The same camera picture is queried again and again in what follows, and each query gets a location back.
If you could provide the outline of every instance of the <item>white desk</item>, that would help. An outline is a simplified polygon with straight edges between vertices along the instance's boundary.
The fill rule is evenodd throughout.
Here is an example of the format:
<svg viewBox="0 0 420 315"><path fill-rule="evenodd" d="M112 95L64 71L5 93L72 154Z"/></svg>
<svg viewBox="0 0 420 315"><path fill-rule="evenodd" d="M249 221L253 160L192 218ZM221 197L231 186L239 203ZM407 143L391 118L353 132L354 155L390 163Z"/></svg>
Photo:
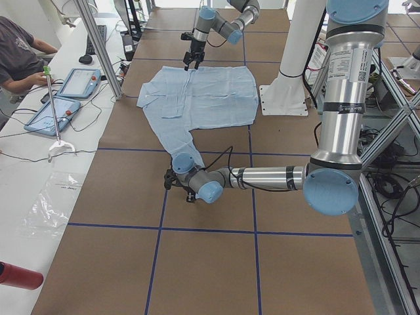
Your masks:
<svg viewBox="0 0 420 315"><path fill-rule="evenodd" d="M114 30L117 18L96 19L97 24L107 25L106 49L112 63L124 58L121 37ZM97 56L93 56L91 65L82 65L79 57L85 54L87 32L81 22L73 31L69 40L62 46L50 63L51 73L55 79L65 79L72 68L100 68ZM47 93L46 88L30 93L19 108L38 110L40 99ZM96 150L114 105L113 94L109 86L105 87L94 103L102 108L98 121L77 133L70 126L62 132L62 139L72 143L76 150ZM73 126L80 129L92 122L98 109L91 104L84 107L73 118ZM15 113L13 117L27 122L31 115ZM23 125L10 119L0 137L23 133ZM12 156L40 159L47 157L55 138L27 134L0 138L0 150ZM93 160L93 153L63 155L53 159L52 163L40 161L31 163L19 161L0 155L0 261L40 271L44 277L50 268L58 247L59 240L48 237L25 238L18 231L22 219L28 214L38 193L53 172L86 174ZM34 291L0 285L0 313L2 315L27 315L38 298L41 288Z"/></svg>

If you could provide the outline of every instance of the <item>keyboard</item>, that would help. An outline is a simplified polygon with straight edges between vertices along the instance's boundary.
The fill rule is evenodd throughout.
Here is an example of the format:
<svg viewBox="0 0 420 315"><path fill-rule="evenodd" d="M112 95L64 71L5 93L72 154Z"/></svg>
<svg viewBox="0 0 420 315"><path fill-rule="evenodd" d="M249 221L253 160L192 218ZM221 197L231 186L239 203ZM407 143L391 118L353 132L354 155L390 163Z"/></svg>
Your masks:
<svg viewBox="0 0 420 315"><path fill-rule="evenodd" d="M102 38L102 40L106 41L106 25L96 25L98 27L98 31L100 34L100 38ZM96 54L95 53L95 48L93 47L91 38L89 37L89 35L87 36L87 42L86 42L86 53L85 54Z"/></svg>

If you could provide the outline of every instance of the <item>blue device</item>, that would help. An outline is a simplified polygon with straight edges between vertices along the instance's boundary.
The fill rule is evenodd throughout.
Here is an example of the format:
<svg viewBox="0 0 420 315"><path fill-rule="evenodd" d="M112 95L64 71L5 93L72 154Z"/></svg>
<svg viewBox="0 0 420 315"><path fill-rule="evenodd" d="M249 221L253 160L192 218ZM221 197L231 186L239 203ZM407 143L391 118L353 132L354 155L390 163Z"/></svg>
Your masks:
<svg viewBox="0 0 420 315"><path fill-rule="evenodd" d="M89 98L99 81L99 69L74 68L68 74L57 95L68 98Z"/></svg>
<svg viewBox="0 0 420 315"><path fill-rule="evenodd" d="M80 109L80 101L54 96L55 112L57 114L58 127L60 131L67 126L73 116ZM24 126L27 131L42 133L47 136L55 136L55 126L53 118L53 110L51 109L51 101L46 102L41 109L32 116L28 123Z"/></svg>

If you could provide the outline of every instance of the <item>red bottle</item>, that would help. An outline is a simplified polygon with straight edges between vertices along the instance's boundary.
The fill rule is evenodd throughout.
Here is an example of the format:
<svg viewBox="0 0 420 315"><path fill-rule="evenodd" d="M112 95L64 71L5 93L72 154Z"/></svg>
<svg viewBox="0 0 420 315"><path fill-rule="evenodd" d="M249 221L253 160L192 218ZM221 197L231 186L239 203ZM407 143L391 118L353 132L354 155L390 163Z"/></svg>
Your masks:
<svg viewBox="0 0 420 315"><path fill-rule="evenodd" d="M44 281L41 273L0 262L0 284L34 290Z"/></svg>

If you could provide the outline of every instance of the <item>folded cloth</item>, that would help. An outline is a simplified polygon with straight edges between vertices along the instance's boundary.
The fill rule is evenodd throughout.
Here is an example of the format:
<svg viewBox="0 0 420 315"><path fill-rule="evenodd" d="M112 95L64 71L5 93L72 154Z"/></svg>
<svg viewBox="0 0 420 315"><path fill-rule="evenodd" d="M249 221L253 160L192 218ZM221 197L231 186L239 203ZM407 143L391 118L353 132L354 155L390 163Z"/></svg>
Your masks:
<svg viewBox="0 0 420 315"><path fill-rule="evenodd" d="M204 166L189 131L252 124L257 86L246 67L185 71L164 66L143 84L137 106L168 153L189 153Z"/></svg>

